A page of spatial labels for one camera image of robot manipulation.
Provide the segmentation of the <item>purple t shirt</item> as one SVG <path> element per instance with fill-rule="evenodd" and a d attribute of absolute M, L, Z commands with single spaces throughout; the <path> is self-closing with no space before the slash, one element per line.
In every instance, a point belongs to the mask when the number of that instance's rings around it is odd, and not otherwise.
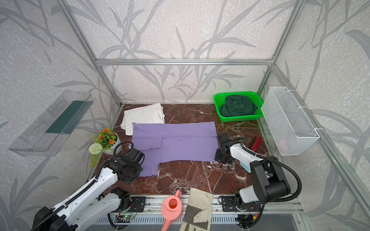
<path fill-rule="evenodd" d="M 171 161 L 213 162 L 219 148 L 215 123 L 133 124 L 134 148 L 145 155 L 140 177 L 158 175 Z"/>

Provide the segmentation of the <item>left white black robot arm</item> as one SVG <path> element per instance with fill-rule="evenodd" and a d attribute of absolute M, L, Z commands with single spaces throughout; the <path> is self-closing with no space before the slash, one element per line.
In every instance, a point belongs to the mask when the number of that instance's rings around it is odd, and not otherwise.
<path fill-rule="evenodd" d="M 67 199 L 52 208 L 43 207 L 35 215 L 34 231 L 84 231 L 103 216 L 114 211 L 127 211 L 133 205 L 129 192 L 113 189 L 103 192 L 118 181 L 131 184 L 143 171 L 145 155 L 128 142 L 129 149 L 114 154 L 97 174 Z"/>

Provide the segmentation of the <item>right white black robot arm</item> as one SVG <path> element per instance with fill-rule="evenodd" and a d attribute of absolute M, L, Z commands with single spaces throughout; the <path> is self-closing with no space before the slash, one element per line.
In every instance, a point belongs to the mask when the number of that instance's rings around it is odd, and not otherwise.
<path fill-rule="evenodd" d="M 297 198 L 302 191 L 299 175 L 276 157 L 266 157 L 248 148 L 245 139 L 232 140 L 229 135 L 219 135 L 221 145 L 215 161 L 232 164 L 236 160 L 251 174 L 252 185 L 237 190 L 233 202 L 222 202 L 230 209 L 246 211 L 252 204 L 288 202 Z"/>

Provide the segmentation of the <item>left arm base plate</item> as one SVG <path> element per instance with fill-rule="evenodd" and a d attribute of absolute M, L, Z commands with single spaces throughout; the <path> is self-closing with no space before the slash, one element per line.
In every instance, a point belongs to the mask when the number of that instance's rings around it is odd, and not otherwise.
<path fill-rule="evenodd" d="M 131 196 L 130 203 L 125 212 L 142 213 L 145 207 L 145 196 Z"/>

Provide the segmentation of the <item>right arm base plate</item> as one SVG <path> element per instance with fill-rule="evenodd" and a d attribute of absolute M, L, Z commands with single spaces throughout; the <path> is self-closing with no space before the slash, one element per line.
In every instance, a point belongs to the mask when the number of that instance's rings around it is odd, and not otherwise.
<path fill-rule="evenodd" d="M 258 202 L 245 203 L 239 196 L 222 195 L 218 197 L 218 202 L 222 206 L 223 212 L 256 212 L 261 210 Z"/>

